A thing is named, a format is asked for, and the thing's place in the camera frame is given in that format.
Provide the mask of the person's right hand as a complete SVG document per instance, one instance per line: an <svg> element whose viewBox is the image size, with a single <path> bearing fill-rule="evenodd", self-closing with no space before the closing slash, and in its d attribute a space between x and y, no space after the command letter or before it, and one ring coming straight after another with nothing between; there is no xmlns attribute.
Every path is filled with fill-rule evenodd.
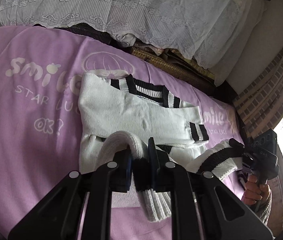
<svg viewBox="0 0 283 240"><path fill-rule="evenodd" d="M270 196L270 193L269 185L258 185L258 177L250 174L245 184L245 191L241 201L246 205L254 205L257 202L264 204Z"/></svg>

